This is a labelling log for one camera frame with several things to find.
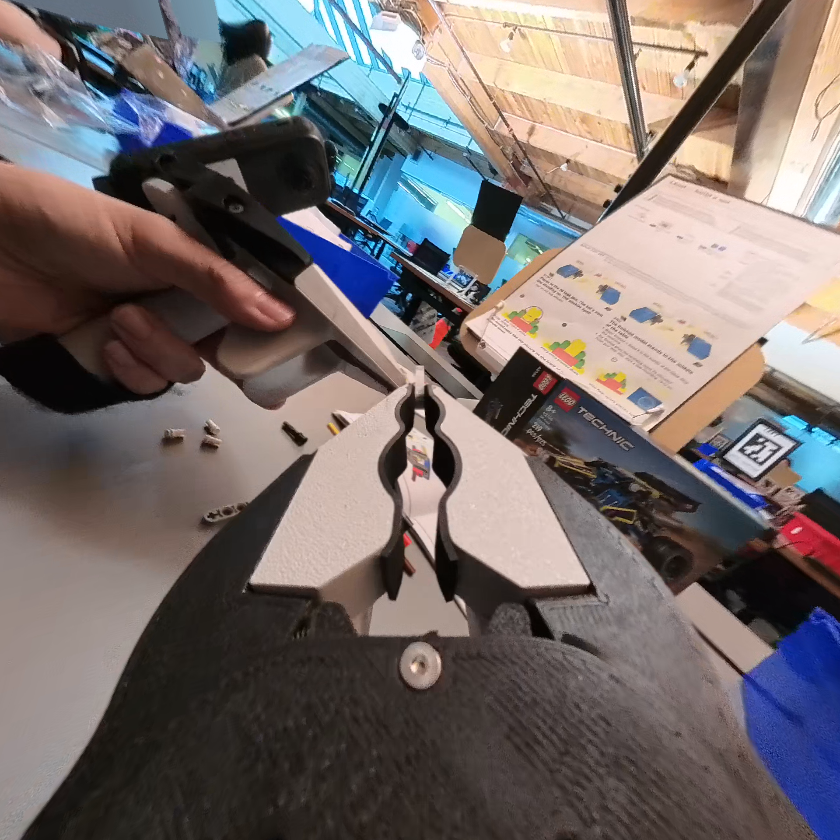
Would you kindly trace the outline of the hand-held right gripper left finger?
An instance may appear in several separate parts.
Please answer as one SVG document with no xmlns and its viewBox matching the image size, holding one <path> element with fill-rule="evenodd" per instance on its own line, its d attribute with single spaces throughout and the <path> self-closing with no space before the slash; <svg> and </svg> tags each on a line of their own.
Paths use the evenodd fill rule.
<svg viewBox="0 0 840 840">
<path fill-rule="evenodd" d="M 370 632 L 374 604 L 403 580 L 406 436 L 415 386 L 405 385 L 312 457 L 249 580 L 251 589 L 342 606 Z"/>
</svg>

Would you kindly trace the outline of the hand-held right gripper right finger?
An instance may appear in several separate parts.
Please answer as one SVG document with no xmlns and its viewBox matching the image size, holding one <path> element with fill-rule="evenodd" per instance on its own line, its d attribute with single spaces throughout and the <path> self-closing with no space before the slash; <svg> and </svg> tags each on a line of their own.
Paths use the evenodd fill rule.
<svg viewBox="0 0 840 840">
<path fill-rule="evenodd" d="M 437 503 L 435 570 L 470 635 L 498 607 L 592 591 L 592 581 L 523 452 L 437 385 L 425 391 Z"/>
</svg>

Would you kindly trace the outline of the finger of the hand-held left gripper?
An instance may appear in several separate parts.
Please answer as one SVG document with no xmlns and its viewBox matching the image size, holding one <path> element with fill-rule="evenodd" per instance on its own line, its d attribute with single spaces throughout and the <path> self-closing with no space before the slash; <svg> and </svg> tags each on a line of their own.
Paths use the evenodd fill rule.
<svg viewBox="0 0 840 840">
<path fill-rule="evenodd" d="M 229 326 L 217 344 L 217 366 L 254 404 L 274 408 L 327 378 L 342 373 L 379 393 L 394 391 L 359 366 L 327 330 L 304 323 L 284 332 L 254 332 Z"/>
<path fill-rule="evenodd" d="M 415 365 L 405 367 L 393 353 L 382 333 L 316 265 L 304 269 L 293 281 L 294 288 L 327 324 L 327 330 L 356 360 L 375 373 L 392 389 L 413 385 Z"/>
</svg>

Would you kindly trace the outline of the partly built toy car chassis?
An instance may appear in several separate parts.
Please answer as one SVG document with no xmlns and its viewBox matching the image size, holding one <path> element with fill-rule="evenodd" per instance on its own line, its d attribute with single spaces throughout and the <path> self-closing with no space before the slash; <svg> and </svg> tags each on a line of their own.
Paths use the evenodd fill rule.
<svg viewBox="0 0 840 840">
<path fill-rule="evenodd" d="M 327 428 L 332 436 L 338 436 L 345 428 L 349 427 L 361 416 L 361 413 L 350 413 L 346 411 L 331 412 L 332 419 L 327 423 Z M 403 519 L 402 538 L 404 547 L 403 570 L 404 573 L 411 579 L 417 572 L 417 568 L 415 566 L 415 563 L 412 562 L 412 560 L 410 559 L 408 550 L 410 547 L 414 546 L 416 535 L 414 534 L 414 531 L 411 528 L 409 520 L 406 518 Z"/>
</svg>

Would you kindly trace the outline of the toy car set box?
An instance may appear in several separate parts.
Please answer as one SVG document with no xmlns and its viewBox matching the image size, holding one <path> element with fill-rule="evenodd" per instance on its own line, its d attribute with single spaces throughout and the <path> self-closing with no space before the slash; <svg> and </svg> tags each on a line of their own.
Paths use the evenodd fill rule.
<svg viewBox="0 0 840 840">
<path fill-rule="evenodd" d="M 769 529 L 758 513 L 526 349 L 503 366 L 475 413 L 610 522 L 673 592 Z"/>
</svg>

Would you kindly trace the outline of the person's left hand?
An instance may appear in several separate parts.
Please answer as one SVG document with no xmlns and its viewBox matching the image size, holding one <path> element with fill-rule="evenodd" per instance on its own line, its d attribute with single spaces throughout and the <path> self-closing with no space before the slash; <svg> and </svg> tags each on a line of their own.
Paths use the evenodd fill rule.
<svg viewBox="0 0 840 840">
<path fill-rule="evenodd" d="M 205 351 L 118 298 L 178 287 L 231 322 L 278 332 L 295 312 L 171 220 L 59 177 L 2 161 L 2 339 L 62 335 L 112 311 L 103 361 L 151 396 L 205 371 Z"/>
</svg>

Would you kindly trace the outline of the blue bin with white papers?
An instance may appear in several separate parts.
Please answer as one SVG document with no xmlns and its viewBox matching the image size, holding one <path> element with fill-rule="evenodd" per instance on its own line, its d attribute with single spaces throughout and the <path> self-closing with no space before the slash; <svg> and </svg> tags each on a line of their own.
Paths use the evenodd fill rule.
<svg viewBox="0 0 840 840">
<path fill-rule="evenodd" d="M 285 217 L 278 223 L 309 252 L 315 264 L 365 318 L 370 318 L 396 283 L 396 276 L 340 235 L 327 237 Z"/>
</svg>

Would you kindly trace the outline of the cardboard instruction board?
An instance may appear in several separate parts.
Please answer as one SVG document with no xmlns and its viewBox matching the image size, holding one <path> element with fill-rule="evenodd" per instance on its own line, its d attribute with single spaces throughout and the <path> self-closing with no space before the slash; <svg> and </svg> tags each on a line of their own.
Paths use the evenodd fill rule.
<svg viewBox="0 0 840 840">
<path fill-rule="evenodd" d="M 667 175 L 465 319 L 493 375 L 528 350 L 676 453 L 758 384 L 762 339 L 838 278 L 838 233 Z"/>
<path fill-rule="evenodd" d="M 297 89 L 349 59 L 342 49 L 309 45 L 212 102 L 207 107 L 210 120 L 221 129 L 255 124 L 280 108 Z"/>
</svg>

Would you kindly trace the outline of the blue storage bin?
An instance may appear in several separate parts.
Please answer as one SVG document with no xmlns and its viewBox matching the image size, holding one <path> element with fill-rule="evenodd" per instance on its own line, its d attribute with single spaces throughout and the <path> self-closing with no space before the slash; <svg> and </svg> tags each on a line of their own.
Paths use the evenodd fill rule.
<svg viewBox="0 0 840 840">
<path fill-rule="evenodd" d="M 122 153 L 190 140 L 203 123 L 151 94 L 122 90 L 112 102 L 115 137 Z"/>
<path fill-rule="evenodd" d="M 749 739 L 816 837 L 839 838 L 839 623 L 816 608 L 742 679 Z"/>
</svg>

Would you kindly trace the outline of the tan rounded panel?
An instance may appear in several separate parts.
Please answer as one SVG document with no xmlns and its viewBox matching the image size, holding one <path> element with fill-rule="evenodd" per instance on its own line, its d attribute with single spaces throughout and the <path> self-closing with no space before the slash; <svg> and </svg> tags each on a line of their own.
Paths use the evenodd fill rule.
<svg viewBox="0 0 840 840">
<path fill-rule="evenodd" d="M 507 247 L 501 239 L 495 238 L 475 225 L 465 228 L 453 253 L 454 266 L 465 270 L 484 286 L 494 280 Z"/>
</svg>

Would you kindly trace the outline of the black monitor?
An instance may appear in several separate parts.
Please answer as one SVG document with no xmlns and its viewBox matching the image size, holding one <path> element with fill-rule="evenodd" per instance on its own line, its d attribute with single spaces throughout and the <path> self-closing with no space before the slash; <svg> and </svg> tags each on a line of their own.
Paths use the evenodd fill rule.
<svg viewBox="0 0 840 840">
<path fill-rule="evenodd" d="M 504 242 L 515 222 L 522 197 L 489 180 L 479 187 L 476 205 L 471 214 L 471 227 Z"/>
</svg>

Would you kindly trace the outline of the white ceiling projector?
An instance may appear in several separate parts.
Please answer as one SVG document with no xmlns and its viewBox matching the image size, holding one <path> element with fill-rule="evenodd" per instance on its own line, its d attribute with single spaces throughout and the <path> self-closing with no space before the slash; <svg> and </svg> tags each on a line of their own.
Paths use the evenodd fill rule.
<svg viewBox="0 0 840 840">
<path fill-rule="evenodd" d="M 394 12 L 381 11 L 369 23 L 373 46 L 386 56 L 394 68 L 419 73 L 426 61 L 420 35 Z"/>
</svg>

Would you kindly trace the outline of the clear plastic bag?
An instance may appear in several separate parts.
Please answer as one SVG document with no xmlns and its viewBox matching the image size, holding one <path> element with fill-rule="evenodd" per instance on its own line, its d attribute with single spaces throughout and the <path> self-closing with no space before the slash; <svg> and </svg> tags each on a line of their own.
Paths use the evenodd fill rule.
<svg viewBox="0 0 840 840">
<path fill-rule="evenodd" d="M 2 107 L 36 119 L 52 129 L 87 129 L 126 134 L 150 145 L 164 127 L 143 100 L 109 98 L 87 85 L 58 59 L 38 49 L 2 42 Z"/>
</svg>

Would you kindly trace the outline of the black white marker sign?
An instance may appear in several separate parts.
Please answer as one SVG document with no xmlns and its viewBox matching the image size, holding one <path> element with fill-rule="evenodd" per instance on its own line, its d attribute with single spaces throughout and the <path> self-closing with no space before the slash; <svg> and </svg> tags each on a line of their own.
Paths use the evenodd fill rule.
<svg viewBox="0 0 840 840">
<path fill-rule="evenodd" d="M 801 444 L 777 424 L 759 419 L 722 449 L 717 458 L 726 469 L 757 481 L 788 459 Z"/>
</svg>

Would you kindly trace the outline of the black stand pole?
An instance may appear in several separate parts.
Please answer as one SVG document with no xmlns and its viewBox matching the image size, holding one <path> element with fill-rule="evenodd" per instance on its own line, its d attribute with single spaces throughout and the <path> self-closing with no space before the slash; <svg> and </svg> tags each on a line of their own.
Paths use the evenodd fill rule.
<svg viewBox="0 0 840 840">
<path fill-rule="evenodd" d="M 780 24 L 786 23 L 791 4 L 791 1 L 758 3 L 651 151 L 607 205 L 600 221 L 656 183 L 684 142 L 718 102 L 737 70 L 743 71 L 742 85 L 746 87 L 748 81 L 758 79 L 760 71 L 770 68 L 771 61 L 778 58 L 781 50 Z"/>
</svg>

